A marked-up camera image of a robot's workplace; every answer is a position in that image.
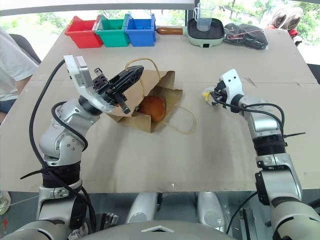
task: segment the red bin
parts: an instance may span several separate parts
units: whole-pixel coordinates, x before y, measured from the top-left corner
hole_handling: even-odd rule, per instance
[[[64,34],[71,37],[80,49],[100,48],[103,44],[100,37],[95,34],[95,28],[100,16],[96,20],[84,21],[74,16]]]

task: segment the measuring cup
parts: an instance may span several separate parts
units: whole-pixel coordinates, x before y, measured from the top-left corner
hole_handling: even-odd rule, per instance
[[[209,31],[215,7],[213,2],[199,2],[194,8],[193,17],[199,31]]]

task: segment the wooden handle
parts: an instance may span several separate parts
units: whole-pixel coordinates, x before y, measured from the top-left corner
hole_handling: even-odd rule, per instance
[[[161,35],[183,35],[184,31],[181,27],[158,27],[156,32]]]

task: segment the green bin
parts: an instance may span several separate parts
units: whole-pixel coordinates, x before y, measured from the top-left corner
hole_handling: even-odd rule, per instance
[[[94,33],[99,35],[106,47],[128,47],[130,39],[125,33],[127,15],[130,14],[126,14],[124,19],[107,19],[99,15]]]

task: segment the brown paper bag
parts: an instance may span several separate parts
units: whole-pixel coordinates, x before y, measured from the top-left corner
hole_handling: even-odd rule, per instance
[[[120,107],[116,107],[112,113],[108,114],[116,122],[142,130],[147,133],[154,133],[164,127],[163,122],[168,122],[169,118],[176,108],[183,91],[174,89],[175,72],[160,71],[161,79],[159,80],[157,71],[144,70],[138,82],[124,92],[127,98],[125,102],[131,109],[129,114],[124,114]],[[159,96],[165,101],[165,116],[163,122],[152,122],[149,115],[136,112],[136,107],[141,103],[145,96]]]

